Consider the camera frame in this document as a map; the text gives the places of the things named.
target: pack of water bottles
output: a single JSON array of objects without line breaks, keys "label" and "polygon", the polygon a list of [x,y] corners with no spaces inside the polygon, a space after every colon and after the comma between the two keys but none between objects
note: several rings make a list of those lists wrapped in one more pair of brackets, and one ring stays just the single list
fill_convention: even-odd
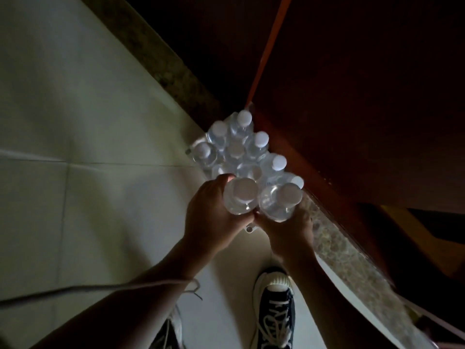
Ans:
[{"label": "pack of water bottles", "polygon": [[252,114],[242,110],[214,122],[188,152],[209,179],[236,176],[223,193],[230,213],[244,214],[258,206],[270,219],[283,222],[301,201],[304,181],[284,171],[286,158],[270,153],[268,141],[266,132],[253,132]]}]

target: person's right hand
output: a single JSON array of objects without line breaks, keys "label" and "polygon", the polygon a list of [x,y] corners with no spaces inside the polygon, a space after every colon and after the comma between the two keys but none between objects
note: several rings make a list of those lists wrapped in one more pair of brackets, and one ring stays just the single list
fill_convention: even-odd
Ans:
[{"label": "person's right hand", "polygon": [[313,248],[313,223],[308,211],[310,203],[310,197],[304,192],[293,216],[282,223],[255,212],[254,223],[266,232],[270,238],[271,249],[284,261],[302,249],[307,252],[309,248]]}]

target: black sneaker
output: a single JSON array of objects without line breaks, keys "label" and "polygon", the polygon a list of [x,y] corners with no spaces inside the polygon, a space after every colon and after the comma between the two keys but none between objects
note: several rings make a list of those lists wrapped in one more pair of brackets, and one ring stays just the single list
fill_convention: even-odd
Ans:
[{"label": "black sneaker", "polygon": [[182,344],[181,316],[177,306],[161,326],[149,349],[185,349]]},{"label": "black sneaker", "polygon": [[292,349],[294,339],[294,292],[284,270],[265,270],[253,288],[257,329],[251,349]]}]

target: person's left hand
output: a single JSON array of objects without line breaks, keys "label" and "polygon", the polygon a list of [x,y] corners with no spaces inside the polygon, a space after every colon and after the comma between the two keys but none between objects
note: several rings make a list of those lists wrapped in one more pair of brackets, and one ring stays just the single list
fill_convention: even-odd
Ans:
[{"label": "person's left hand", "polygon": [[226,183],[234,175],[219,175],[205,182],[187,206],[183,241],[211,255],[226,248],[234,237],[254,219],[253,212],[229,213],[223,204]]}]

